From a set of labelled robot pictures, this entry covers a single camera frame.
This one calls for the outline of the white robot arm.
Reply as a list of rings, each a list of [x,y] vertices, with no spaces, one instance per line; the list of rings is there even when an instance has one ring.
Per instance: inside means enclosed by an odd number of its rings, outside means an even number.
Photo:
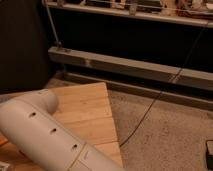
[[[0,105],[0,131],[45,171],[125,171],[59,123],[57,107],[48,89],[13,97]]]

